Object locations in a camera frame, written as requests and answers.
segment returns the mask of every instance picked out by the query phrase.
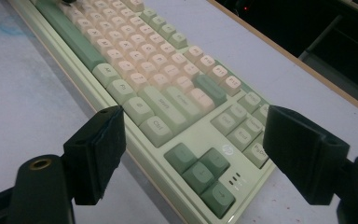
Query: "green keycap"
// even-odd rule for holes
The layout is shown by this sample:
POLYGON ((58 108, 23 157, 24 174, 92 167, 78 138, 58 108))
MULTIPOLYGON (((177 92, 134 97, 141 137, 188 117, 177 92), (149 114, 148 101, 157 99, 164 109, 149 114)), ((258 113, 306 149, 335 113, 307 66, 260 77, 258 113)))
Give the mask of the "green keycap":
POLYGON ((92 74, 101 82, 104 88, 112 81, 120 79, 120 75, 109 63, 100 63, 93 70, 92 74))
POLYGON ((137 126, 154 116, 150 106, 141 97, 130 98, 124 103, 123 108, 137 126))
POLYGON ((158 30, 158 33, 166 40, 169 40, 176 33, 176 28, 172 24, 165 24, 158 30))
POLYGON ((157 32, 166 23, 167 22, 165 21, 164 18, 162 18, 160 16, 156 16, 156 17, 152 18, 152 20, 149 22, 149 26, 157 32))
POLYGON ((234 118, 235 122, 237 123, 243 122, 246 119, 246 115, 248 114, 246 109, 238 103, 234 103, 225 112, 234 118))
POLYGON ((254 142, 243 151, 243 155, 259 169, 261 169, 264 163, 269 159, 269 156, 262 146, 263 136, 263 134, 260 134, 254 142))
POLYGON ((171 149, 164 157, 180 175, 197 160, 196 156, 183 143, 171 149))
POLYGON ((239 126, 227 136, 227 139, 239 150, 244 151, 254 139, 249 132, 239 126))
POLYGON ((253 116, 258 119, 263 125, 266 125, 267 115, 269 114, 269 105, 265 104, 258 108, 253 116))
POLYGON ((157 116, 145 120, 139 128, 155 147, 161 147, 173 137, 170 128, 157 116))
POLYGON ((226 158, 215 148, 211 148, 207 153, 205 153, 201 157, 200 162, 202 162, 202 164, 204 164, 208 170, 211 171, 215 179, 218 179, 219 176, 229 167, 229 163, 226 158))
POLYGON ((197 194, 201 194, 214 182, 212 173, 199 161, 190 167, 182 178, 197 194))
POLYGON ((194 123, 201 118, 200 109, 176 87, 167 88, 164 91, 164 95, 182 112, 190 123, 194 123))
POLYGON ((211 123, 224 136, 228 135, 239 124, 226 112, 221 113, 211 123))
POLYGON ((94 48, 88 39, 72 24, 57 7, 56 1, 37 1, 35 6, 48 20, 48 23, 61 36, 80 61, 92 71, 99 63, 105 63, 105 59, 94 48))
POLYGON ((174 134, 188 126, 186 118, 154 86, 147 86, 139 92, 145 102, 170 127, 174 134))
POLYGON ((253 113, 258 108, 258 104, 261 103, 261 98, 254 92, 250 91, 242 97, 238 103, 243 105, 249 113, 253 113))
POLYGON ((139 17, 144 20, 144 22, 149 23, 156 16, 156 11, 154 9, 151 9, 150 7, 147 7, 139 17))
POLYGON ((120 105, 123 105, 126 101, 130 100, 130 98, 136 96, 135 91, 124 79, 111 82, 106 90, 120 105))
POLYGON ((227 100, 226 92, 220 88, 210 77, 206 75, 197 76, 193 80, 194 86, 202 89, 211 97, 215 106, 219 106, 227 100))
POLYGON ((182 49, 187 47, 186 36, 182 33, 175 33, 169 39, 168 42, 172 44, 176 49, 182 49))
POLYGON ((235 202, 232 193, 220 182, 216 182, 208 188, 201 195, 201 199, 218 218, 222 218, 228 208, 235 202))

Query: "keycap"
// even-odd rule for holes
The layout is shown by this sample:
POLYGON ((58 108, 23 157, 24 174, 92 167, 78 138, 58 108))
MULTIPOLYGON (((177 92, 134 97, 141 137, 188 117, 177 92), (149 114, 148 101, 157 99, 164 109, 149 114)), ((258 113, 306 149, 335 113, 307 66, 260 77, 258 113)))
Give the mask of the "keycap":
POLYGON ((214 182, 212 173, 199 161, 184 172, 182 177, 197 194, 201 194, 214 182))
POLYGON ((187 94, 187 97, 199 107, 202 115, 205 115, 214 109, 214 102, 211 97, 199 88, 191 90, 187 94))
POLYGON ((249 113, 253 113, 257 107, 258 104, 261 102, 261 98, 255 94, 254 92, 248 92, 244 97, 242 97, 238 103, 240 103, 241 105, 243 105, 243 107, 245 107, 245 109, 249 112, 249 113))
POLYGON ((202 200, 211 208, 214 214, 221 218, 235 202, 234 196, 220 182, 216 182, 202 195, 202 200))
POLYGON ((143 0, 130 0, 127 1, 127 7, 129 7, 134 12, 140 12, 145 9, 143 0))
POLYGON ((154 9, 151 9, 150 7, 146 7, 140 17, 146 23, 149 23, 156 16, 157 16, 157 13, 154 9))
POLYGON ((238 125, 235 119, 226 112, 221 113, 217 118, 213 119, 212 124, 224 136, 228 135, 238 125))
POLYGON ((105 63, 103 56, 91 45, 85 36, 60 12, 60 9, 50 2, 38 1, 36 7, 41 11, 54 29, 61 34, 62 39, 79 57, 80 61, 92 71, 99 63, 105 63))
POLYGON ((167 22, 165 21, 164 18, 162 18, 161 16, 155 16, 153 17, 150 22, 149 25, 150 27, 152 27, 155 31, 158 31, 163 25, 165 25, 167 22))
POLYGON ((173 136, 170 128, 157 116, 145 120, 139 128, 155 147, 161 147, 173 136))
POLYGON ((168 87, 164 91, 164 95, 185 116, 189 123, 194 123, 201 118, 200 109, 177 88, 168 87))
POLYGON ((261 134, 248 148, 246 148, 245 151, 243 151, 243 155, 245 155, 259 169, 261 169, 269 158, 267 153, 264 151, 262 143, 263 135, 261 134))
POLYGON ((191 46, 188 48, 184 55, 188 58, 189 61, 195 63, 201 59, 203 56, 203 51, 198 46, 191 46))
POLYGON ((208 168, 215 179, 217 179, 229 167, 229 163, 226 158, 214 147, 200 158, 200 162, 208 168))
POLYGON ((208 76, 197 76, 194 80, 194 86, 203 90, 214 102, 215 106, 219 106, 227 100, 226 92, 223 91, 208 76))
POLYGON ((194 156, 191 150, 183 143, 171 149, 164 157, 179 175, 197 160, 196 156, 194 156))
POLYGON ((166 40, 169 40, 176 33, 176 28, 172 24, 164 24, 158 29, 158 33, 166 40))
POLYGON ((121 105, 136 96, 132 87, 123 79, 114 80, 107 86, 106 90, 121 105))
POLYGON ((187 47, 187 38, 182 33, 173 34, 170 39, 168 39, 168 42, 170 42, 176 49, 187 47))
POLYGON ((106 88, 112 81, 120 79, 118 72, 109 63, 100 63, 93 70, 92 74, 106 88))
POLYGON ((130 98, 123 108, 137 126, 154 116, 153 110, 141 97, 130 98))
POLYGON ((170 127, 170 130, 176 134, 187 127, 186 118, 173 106, 173 104, 159 92, 156 87, 147 86, 139 92, 139 95, 170 127))
POLYGON ((242 126, 231 132, 227 139, 239 150, 244 151, 254 139, 251 134, 242 126))
POLYGON ((241 82, 234 76, 227 77, 223 82, 220 82, 220 86, 230 96, 237 94, 241 89, 241 82))
POLYGON ((258 119, 263 125, 266 125, 268 114, 269 114, 269 105, 264 104, 254 112, 253 116, 256 119, 258 119))

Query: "white keycap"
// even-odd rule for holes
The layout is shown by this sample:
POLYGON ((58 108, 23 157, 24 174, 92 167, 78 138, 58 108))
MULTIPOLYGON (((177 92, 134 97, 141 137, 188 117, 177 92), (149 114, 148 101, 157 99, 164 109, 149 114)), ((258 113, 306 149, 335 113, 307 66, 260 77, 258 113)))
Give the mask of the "white keycap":
POLYGON ((241 81, 234 76, 229 76, 220 83, 220 86, 225 89, 230 96, 237 94, 241 89, 241 81))
POLYGON ((113 44, 113 45, 117 45, 120 41, 123 41, 124 40, 124 36, 118 32, 118 31, 111 31, 107 34, 106 36, 107 39, 110 40, 110 42, 113 44))
POLYGON ((139 63, 136 66, 136 69, 138 70, 139 73, 143 74, 147 79, 150 79, 153 75, 155 75, 158 72, 156 66, 150 62, 139 63))
POLYGON ((115 11, 120 11, 121 9, 126 8, 126 5, 124 5, 124 3, 120 2, 120 1, 116 1, 111 4, 111 7, 115 11))
POLYGON ((101 32, 96 29, 88 29, 85 33, 85 36, 92 45, 95 45, 98 39, 103 39, 103 34, 101 34, 101 32))
POLYGON ((115 27, 115 29, 120 29, 121 26, 126 24, 126 21, 124 21, 123 18, 116 16, 110 20, 112 22, 112 25, 115 27))
POLYGON ((156 48, 151 44, 142 45, 140 48, 138 48, 138 50, 141 51, 141 53, 146 57, 146 59, 150 59, 157 54, 156 48))
POLYGON ((91 12, 97 12, 97 10, 90 4, 82 4, 77 9, 79 9, 85 17, 88 17, 91 12))
POLYGON ((159 48, 160 45, 165 43, 164 38, 162 38, 159 34, 153 34, 149 36, 149 43, 153 45, 156 49, 159 48))
POLYGON ((107 21, 112 20, 112 18, 117 16, 117 13, 112 8, 106 8, 104 9, 101 14, 104 16, 104 18, 107 21))
POLYGON ((124 56, 129 54, 131 51, 135 51, 133 45, 127 40, 119 41, 116 47, 124 56))
POLYGON ((149 62, 153 63, 158 70, 162 69, 167 64, 167 58, 162 54, 156 54, 152 56, 149 62))
POLYGON ((105 9, 109 8, 109 6, 104 1, 95 1, 93 3, 94 8, 99 12, 102 13, 105 9))
POLYGON ((161 52, 165 57, 170 58, 174 53, 176 53, 176 49, 172 44, 165 43, 159 47, 159 52, 161 52))
POLYGON ((126 81, 136 92, 141 91, 144 87, 149 85, 146 77, 140 73, 133 73, 127 76, 126 81))
POLYGON ((170 82, 175 81, 180 76, 179 69, 173 64, 168 64, 167 66, 164 66, 160 70, 160 72, 163 73, 170 82))
POLYGON ((135 35, 135 29, 132 26, 124 25, 120 28, 121 33, 125 39, 129 39, 130 36, 135 35))
POLYGON ((68 9, 66 12, 66 17, 72 22, 76 23, 76 21, 80 19, 86 19, 81 11, 77 10, 76 8, 68 9))
POLYGON ((77 29, 79 29, 79 31, 82 34, 85 34, 88 31, 88 29, 93 29, 94 28, 92 23, 87 19, 79 19, 79 20, 77 20, 76 21, 76 27, 77 27, 77 29))
POLYGON ((113 27, 113 25, 108 21, 100 21, 95 25, 95 27, 105 36, 107 36, 109 32, 115 30, 115 27, 113 27))
POLYGON ((118 65, 119 62, 124 61, 124 56, 117 49, 110 49, 105 53, 105 59, 112 65, 118 65))
POLYGON ((139 29, 141 26, 145 25, 145 22, 139 17, 132 17, 130 19, 130 24, 136 29, 139 29))
POLYGON ((194 84, 188 77, 177 78, 173 82, 173 85, 176 86, 184 94, 194 89, 194 84))
POLYGON ((134 12, 142 12, 145 9, 144 0, 130 0, 127 6, 134 12))
POLYGON ((146 40, 142 35, 132 35, 128 41, 130 41, 130 43, 132 43, 133 47, 136 49, 140 48, 143 44, 146 43, 146 40))
POLYGON ((124 8, 120 10, 119 15, 126 21, 129 21, 132 17, 135 16, 133 11, 131 11, 129 8, 124 8))
POLYGON ((127 56, 127 60, 135 65, 146 62, 145 56, 139 51, 131 51, 127 56))
POLYGON ((182 67, 187 63, 187 58, 181 53, 175 53, 171 56, 171 62, 182 67))
POLYGON ((193 63, 188 63, 184 67, 185 75, 190 78, 190 80, 193 80, 196 76, 200 74, 199 68, 194 65, 193 63))
POLYGON ((189 61, 195 63, 201 59, 203 56, 203 51, 198 46, 191 46, 188 50, 184 53, 184 55, 188 58, 189 61))
POLYGON ((113 48, 112 43, 107 39, 98 39, 94 46, 101 54, 105 54, 108 50, 113 48))
POLYGON ((135 73, 135 67, 129 61, 121 61, 117 67, 118 73, 125 79, 127 76, 135 73))
POLYGON ((206 115, 214 109, 213 100, 199 88, 191 90, 187 94, 187 97, 190 98, 200 108, 203 115, 206 115))
POLYGON ((226 79, 228 71, 222 65, 215 66, 208 74, 217 84, 226 79))
POLYGON ((91 12, 87 19, 89 19, 89 21, 95 26, 97 25, 100 21, 104 21, 104 17, 103 15, 101 15, 99 12, 91 12))
POLYGON ((165 90, 167 87, 171 86, 170 81, 161 73, 153 75, 148 79, 150 85, 156 87, 159 91, 165 90))
POLYGON ((209 55, 204 55, 200 58, 199 61, 196 62, 196 66, 200 69, 204 74, 208 74, 214 68, 214 58, 209 55))
POLYGON ((155 31, 153 30, 153 28, 151 28, 149 25, 145 24, 141 27, 139 27, 139 31, 141 32, 141 35, 143 35, 144 37, 149 37, 152 34, 155 33, 155 31))

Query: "keyboard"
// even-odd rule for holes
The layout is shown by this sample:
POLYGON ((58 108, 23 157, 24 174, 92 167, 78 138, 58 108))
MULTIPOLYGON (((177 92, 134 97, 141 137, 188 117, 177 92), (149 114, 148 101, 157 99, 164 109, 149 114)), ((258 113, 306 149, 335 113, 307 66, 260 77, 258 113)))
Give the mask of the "keyboard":
POLYGON ((184 222, 238 220, 275 168, 260 93, 146 0, 11 4, 96 111, 123 106, 128 153, 184 222))

